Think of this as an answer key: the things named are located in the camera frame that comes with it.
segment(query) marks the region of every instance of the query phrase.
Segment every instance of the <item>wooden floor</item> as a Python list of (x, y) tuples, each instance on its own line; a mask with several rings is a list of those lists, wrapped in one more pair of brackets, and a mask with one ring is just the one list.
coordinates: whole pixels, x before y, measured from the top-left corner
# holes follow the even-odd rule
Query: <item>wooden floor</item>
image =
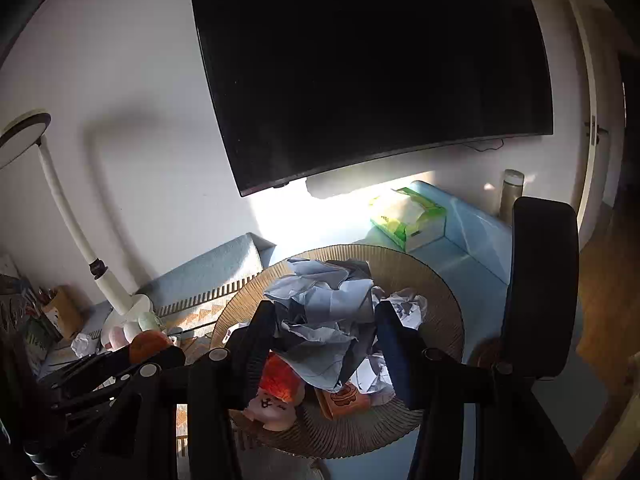
[(616, 200), (610, 221), (580, 254), (584, 331), (578, 354), (610, 391), (640, 351), (640, 200)]

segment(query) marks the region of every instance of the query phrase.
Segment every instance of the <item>white wall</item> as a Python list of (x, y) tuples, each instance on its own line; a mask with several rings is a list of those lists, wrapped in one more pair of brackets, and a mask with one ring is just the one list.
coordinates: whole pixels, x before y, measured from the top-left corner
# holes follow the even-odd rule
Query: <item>white wall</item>
[[(508, 139), (499, 151), (407, 153), (240, 198), (190, 0), (47, 0), (0, 70), (0, 124), (31, 108), (51, 113), (47, 139), (68, 200), (130, 291), (247, 231), (311, 244), (313, 229), (343, 221), (345, 204), (365, 207), (377, 189), (369, 186), (413, 174), (494, 212), (502, 171), (516, 168), (527, 175), (526, 194), (577, 205), (588, 115), (579, 38), (565, 0), (533, 3), (550, 67), (554, 135)], [(82, 302), (97, 303), (101, 294), (36, 155), (32, 149), (0, 172), (0, 250), (38, 285), (69, 283)], [(298, 219), (292, 230), (273, 220), (283, 211), (311, 211), (314, 220)]]

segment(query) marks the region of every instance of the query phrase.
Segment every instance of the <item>tissue box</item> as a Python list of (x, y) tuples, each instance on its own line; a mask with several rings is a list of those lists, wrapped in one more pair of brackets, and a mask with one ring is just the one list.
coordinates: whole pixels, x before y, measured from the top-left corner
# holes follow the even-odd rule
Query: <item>tissue box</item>
[(371, 222), (403, 251), (410, 252), (444, 236), (447, 210), (403, 187), (370, 203)]

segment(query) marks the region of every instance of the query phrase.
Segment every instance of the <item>cable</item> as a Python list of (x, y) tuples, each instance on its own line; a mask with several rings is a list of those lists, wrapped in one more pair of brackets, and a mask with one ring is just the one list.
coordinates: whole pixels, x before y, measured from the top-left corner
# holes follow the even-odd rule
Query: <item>cable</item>
[(479, 153), (488, 152), (489, 150), (497, 152), (501, 147), (504, 146), (504, 139), (500, 139), (500, 142), (501, 142), (501, 145), (498, 146), (497, 148), (485, 148), (484, 150), (478, 150), (477, 148), (474, 148), (473, 146), (469, 146), (468, 144), (463, 144), (463, 146), (467, 148), (471, 148), (472, 150), (476, 150), (476, 152), (479, 152)]

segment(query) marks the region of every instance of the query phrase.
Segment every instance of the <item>black tv screen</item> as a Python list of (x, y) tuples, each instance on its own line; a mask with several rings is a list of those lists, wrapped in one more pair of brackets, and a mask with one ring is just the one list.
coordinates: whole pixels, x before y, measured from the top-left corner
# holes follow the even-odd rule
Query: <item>black tv screen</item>
[(552, 133), (531, 0), (192, 0), (245, 196), (381, 156)]

